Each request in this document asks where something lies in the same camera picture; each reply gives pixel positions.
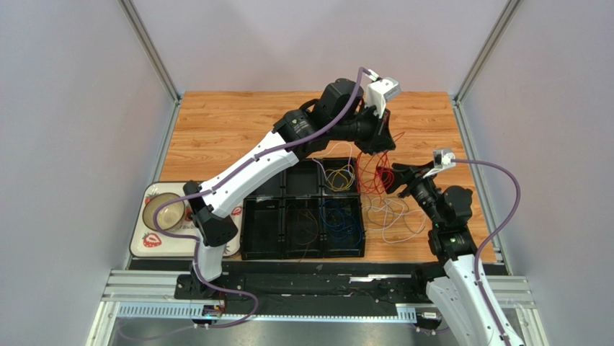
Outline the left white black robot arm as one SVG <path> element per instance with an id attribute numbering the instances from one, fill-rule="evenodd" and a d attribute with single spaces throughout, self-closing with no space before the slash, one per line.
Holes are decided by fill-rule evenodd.
<path id="1" fill-rule="evenodd" d="M 400 91 L 391 78 L 373 77 L 365 88 L 357 81 L 337 79 L 318 99 L 285 113 L 249 153 L 218 176 L 199 185 L 186 183 L 183 191 L 200 232 L 194 260 L 197 279 L 210 283 L 221 276 L 225 245 L 238 233 L 231 212 L 278 173 L 323 151 L 330 141 L 352 142 L 370 155 L 395 149 L 386 104 Z"/>

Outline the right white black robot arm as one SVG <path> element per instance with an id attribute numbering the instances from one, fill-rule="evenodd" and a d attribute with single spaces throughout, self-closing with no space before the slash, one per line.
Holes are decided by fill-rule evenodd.
<path id="1" fill-rule="evenodd" d="M 437 261 L 414 271 L 422 295 L 436 305 L 459 345 L 524 345 L 495 298 L 469 230 L 472 190 L 439 188 L 429 173 L 434 166 L 430 162 L 376 169 L 390 183 L 388 194 L 414 198 L 432 222 L 428 244 Z"/>

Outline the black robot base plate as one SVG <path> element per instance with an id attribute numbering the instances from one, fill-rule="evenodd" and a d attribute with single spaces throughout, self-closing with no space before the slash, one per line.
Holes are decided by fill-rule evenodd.
<path id="1" fill-rule="evenodd" d="M 429 303 L 427 283 L 443 275 L 438 262 L 226 261 L 222 276 L 213 281 L 226 293 L 189 272 L 177 277 L 174 297 L 226 303 L 227 314 L 250 312 L 253 294 L 261 315 L 381 317 L 395 315 L 398 303 Z"/>

